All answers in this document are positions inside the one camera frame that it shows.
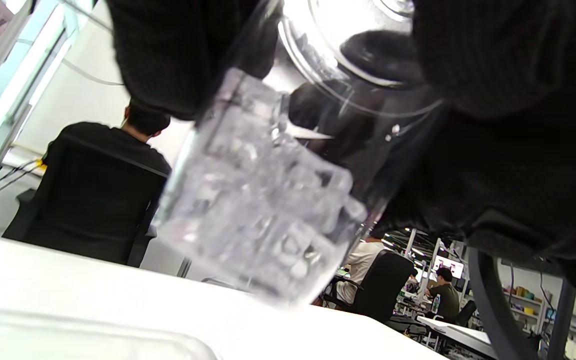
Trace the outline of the person's left hand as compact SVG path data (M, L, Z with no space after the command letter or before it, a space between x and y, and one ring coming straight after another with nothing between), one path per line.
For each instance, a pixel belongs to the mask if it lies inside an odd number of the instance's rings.
M281 0L108 0L131 100L193 119L230 68L264 79L274 66Z

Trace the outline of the person's right hand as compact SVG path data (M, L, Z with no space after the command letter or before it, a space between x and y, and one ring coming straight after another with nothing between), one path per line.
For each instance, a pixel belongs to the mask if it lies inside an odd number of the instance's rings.
M289 118L318 160L275 199L334 239L376 217L576 287L576 0L290 0L288 29L337 75Z

